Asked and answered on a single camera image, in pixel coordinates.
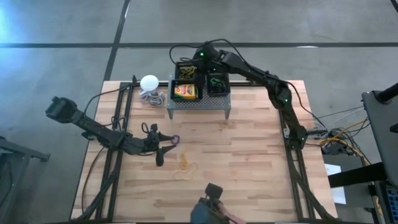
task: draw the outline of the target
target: gray floor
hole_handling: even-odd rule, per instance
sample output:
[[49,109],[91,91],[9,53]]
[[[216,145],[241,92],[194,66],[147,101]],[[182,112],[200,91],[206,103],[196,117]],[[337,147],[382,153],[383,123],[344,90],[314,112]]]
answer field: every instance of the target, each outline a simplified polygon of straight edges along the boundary
[[[112,43],[123,2],[1,1],[0,43]],[[132,0],[121,42],[203,42],[220,37],[235,42],[396,42],[398,13],[389,0]],[[312,110],[319,116],[359,106],[362,92],[398,82],[398,48],[239,50],[251,64],[280,78],[305,80]],[[83,108],[100,92],[110,52],[0,49],[0,135],[51,153],[48,163],[31,163],[12,223],[68,219],[87,141],[78,128],[56,123],[44,111],[55,95],[69,97]],[[111,80],[130,80],[133,74],[165,80],[174,69],[168,53],[119,49]],[[177,49],[173,56],[192,54],[191,49]],[[365,117],[361,111],[335,126]],[[380,161],[370,128],[356,140],[372,162]],[[338,206],[338,213],[344,220],[371,221],[362,209]]]

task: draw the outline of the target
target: wooden table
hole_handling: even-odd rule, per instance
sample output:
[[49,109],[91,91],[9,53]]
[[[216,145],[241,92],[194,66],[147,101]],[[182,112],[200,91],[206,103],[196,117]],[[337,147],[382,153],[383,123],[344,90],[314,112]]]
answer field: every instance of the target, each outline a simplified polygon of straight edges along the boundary
[[[310,109],[304,82],[291,82],[297,87],[303,105]],[[119,83],[104,82],[102,92],[119,88]],[[312,128],[312,117],[300,107],[297,95],[292,92],[294,110],[300,122]],[[110,122],[117,95],[115,92],[101,96],[95,120]],[[221,200],[226,208],[247,222],[297,220],[279,114],[271,105],[265,88],[232,87],[229,120],[225,120],[224,111],[196,110],[176,111],[178,116],[171,120],[165,106],[158,108],[140,102],[139,88],[134,91],[133,98],[128,126],[130,133],[144,138],[146,135],[141,131],[141,123],[157,123],[159,131],[170,136],[178,134],[181,141],[165,155],[162,167],[156,166],[154,156],[123,156],[114,221],[189,222],[190,212],[198,199],[205,195],[209,182],[224,188]],[[96,141],[88,146],[72,218],[81,214],[82,186],[100,149]],[[180,172],[182,152],[186,152],[190,163],[187,173]],[[312,192],[336,217],[319,148],[306,146],[303,156]],[[99,156],[88,182],[85,207],[99,191],[105,157],[106,150]],[[104,215],[108,209],[109,193],[110,190]],[[303,193],[300,197],[304,205]]]

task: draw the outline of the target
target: small black basket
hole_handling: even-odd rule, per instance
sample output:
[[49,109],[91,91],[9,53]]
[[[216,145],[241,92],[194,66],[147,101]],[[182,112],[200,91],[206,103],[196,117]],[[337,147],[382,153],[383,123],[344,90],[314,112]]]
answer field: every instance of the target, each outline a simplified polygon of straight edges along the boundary
[[[211,79],[216,78],[222,84],[223,87],[218,87],[212,84]],[[207,75],[207,92],[210,97],[226,96],[231,93],[231,88],[229,86],[229,75],[228,73],[212,72]]]
[[185,99],[182,97],[177,97],[174,95],[174,87],[176,85],[184,85],[184,84],[194,84],[193,80],[172,80],[171,88],[170,88],[170,99],[174,102],[197,102],[203,98],[203,87],[195,85],[198,88],[198,98],[196,99]]
[[193,76],[197,73],[196,67],[194,67],[194,71],[192,74],[186,74],[182,77],[183,71],[186,71],[186,69],[194,67],[190,62],[177,62],[175,65],[175,74],[174,74],[174,79],[175,80],[192,80]]

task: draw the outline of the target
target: white paper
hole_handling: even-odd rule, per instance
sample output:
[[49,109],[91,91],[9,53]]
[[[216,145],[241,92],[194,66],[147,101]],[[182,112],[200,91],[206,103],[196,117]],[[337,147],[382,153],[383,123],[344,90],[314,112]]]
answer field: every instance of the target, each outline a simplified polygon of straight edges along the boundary
[[[328,175],[338,174],[341,172],[341,167],[331,164],[325,164],[326,172]],[[346,204],[346,196],[344,194],[343,187],[336,187],[331,189],[331,194],[333,195],[333,200],[335,203]]]

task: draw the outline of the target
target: purple ring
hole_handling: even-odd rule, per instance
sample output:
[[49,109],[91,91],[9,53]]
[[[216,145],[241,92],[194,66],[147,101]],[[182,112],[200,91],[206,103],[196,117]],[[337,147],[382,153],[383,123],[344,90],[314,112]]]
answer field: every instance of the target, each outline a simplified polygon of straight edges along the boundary
[[173,140],[172,140],[172,144],[174,145],[174,146],[176,146],[178,143],[180,143],[180,136],[179,135],[173,135]]

